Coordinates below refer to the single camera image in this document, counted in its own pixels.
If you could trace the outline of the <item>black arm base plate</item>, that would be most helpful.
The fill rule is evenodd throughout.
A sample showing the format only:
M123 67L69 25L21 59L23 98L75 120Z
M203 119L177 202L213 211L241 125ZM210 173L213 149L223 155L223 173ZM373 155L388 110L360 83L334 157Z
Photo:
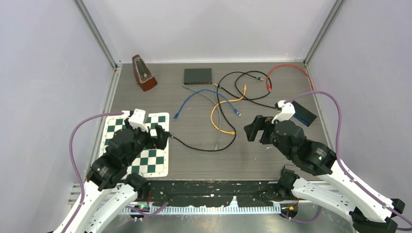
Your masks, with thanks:
M298 203L271 181L152 180L141 190L133 201L158 207L166 202L171 207L226 207L233 201L239 207L266 207L276 201Z

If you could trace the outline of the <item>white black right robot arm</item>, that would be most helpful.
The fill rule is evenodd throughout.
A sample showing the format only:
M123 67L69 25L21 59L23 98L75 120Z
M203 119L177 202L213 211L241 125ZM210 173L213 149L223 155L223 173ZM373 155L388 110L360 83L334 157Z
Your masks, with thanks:
M307 139L301 127L290 120L271 122L257 115L244 127L249 142L263 131L260 143L272 144L302 171L334 187L331 192L318 187L294 172L286 172L278 180L277 192L283 199L292 196L309 200L324 207L352 224L359 233L394 233L398 224L396 214L403 212L405 203L378 194L368 185L359 187L353 174L327 145Z

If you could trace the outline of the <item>dark grey network switch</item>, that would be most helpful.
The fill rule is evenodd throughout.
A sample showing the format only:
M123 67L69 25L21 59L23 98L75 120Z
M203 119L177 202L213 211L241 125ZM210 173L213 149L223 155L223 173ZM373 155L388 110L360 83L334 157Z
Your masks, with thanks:
M212 84L211 68L187 68L184 69L184 85Z

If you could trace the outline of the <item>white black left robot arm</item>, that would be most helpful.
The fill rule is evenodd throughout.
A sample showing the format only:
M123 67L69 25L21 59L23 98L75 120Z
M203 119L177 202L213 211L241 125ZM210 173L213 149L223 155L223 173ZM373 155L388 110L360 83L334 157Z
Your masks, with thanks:
M148 197L148 181L127 169L144 149L165 149L171 134L156 125L153 137L144 124L124 122L91 165L80 197L56 233L101 233L128 204Z

